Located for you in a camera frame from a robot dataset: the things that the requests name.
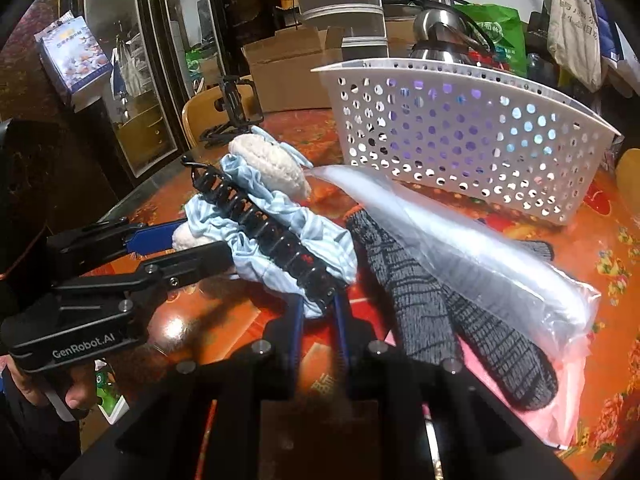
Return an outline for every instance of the stainless steel kettle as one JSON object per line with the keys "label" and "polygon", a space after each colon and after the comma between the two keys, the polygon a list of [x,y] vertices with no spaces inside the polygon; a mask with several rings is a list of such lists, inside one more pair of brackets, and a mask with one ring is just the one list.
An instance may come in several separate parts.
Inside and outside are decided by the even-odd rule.
{"label": "stainless steel kettle", "polygon": [[452,6],[463,0],[424,0],[414,21],[414,45],[410,57],[473,64],[472,48],[482,56],[495,54],[494,42],[479,25]]}

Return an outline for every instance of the finger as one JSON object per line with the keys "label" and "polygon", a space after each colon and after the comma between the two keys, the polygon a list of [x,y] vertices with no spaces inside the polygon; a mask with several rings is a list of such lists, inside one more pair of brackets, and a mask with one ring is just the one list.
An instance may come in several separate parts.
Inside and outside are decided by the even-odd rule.
{"label": "finger", "polygon": [[33,380],[18,369],[11,357],[7,359],[6,366],[9,368],[16,388],[20,390],[25,399],[34,406],[46,406],[49,403],[47,397],[35,386]]}
{"label": "finger", "polygon": [[72,410],[88,410],[98,401],[94,365],[72,368],[69,373],[74,383],[66,393],[66,405]]}

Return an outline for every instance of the light blue scrunchie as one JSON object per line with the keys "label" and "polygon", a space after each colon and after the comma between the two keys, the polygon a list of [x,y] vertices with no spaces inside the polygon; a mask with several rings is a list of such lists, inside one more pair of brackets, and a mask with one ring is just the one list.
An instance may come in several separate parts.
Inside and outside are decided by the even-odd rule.
{"label": "light blue scrunchie", "polygon": [[[252,127],[252,132],[263,136],[269,142],[277,143],[270,134],[257,126]],[[279,143],[279,146],[301,166],[313,167],[293,146],[284,142]],[[267,189],[262,183],[260,171],[249,166],[242,156],[225,155],[220,161],[220,166],[249,194],[255,205],[288,227],[311,253],[323,260],[332,276],[346,283],[355,282],[358,264],[350,232],[292,202],[284,193]],[[306,317],[322,316],[321,309],[309,301],[296,280],[264,256],[257,242],[248,238],[236,222],[220,216],[217,207],[206,202],[198,194],[186,203],[184,210],[194,237],[206,236],[212,241],[224,240],[229,244],[236,271],[241,278],[261,282],[267,288],[283,294],[299,294],[304,299]]]}

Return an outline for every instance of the green plastic bag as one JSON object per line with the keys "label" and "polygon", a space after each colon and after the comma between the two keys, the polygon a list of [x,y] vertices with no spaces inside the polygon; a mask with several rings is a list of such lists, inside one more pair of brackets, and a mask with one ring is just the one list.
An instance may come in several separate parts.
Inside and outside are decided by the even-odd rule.
{"label": "green plastic bag", "polygon": [[495,43],[500,60],[509,64],[511,71],[527,76],[527,51],[520,15],[516,9],[500,5],[456,5],[484,30]]}

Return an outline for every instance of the perforated basket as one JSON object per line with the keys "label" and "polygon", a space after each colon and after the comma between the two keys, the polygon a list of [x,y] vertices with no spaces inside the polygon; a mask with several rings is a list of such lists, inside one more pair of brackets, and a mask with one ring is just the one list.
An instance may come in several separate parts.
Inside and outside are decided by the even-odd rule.
{"label": "perforated basket", "polygon": [[583,104],[505,72],[417,59],[317,68],[345,164],[566,224],[619,135]]}

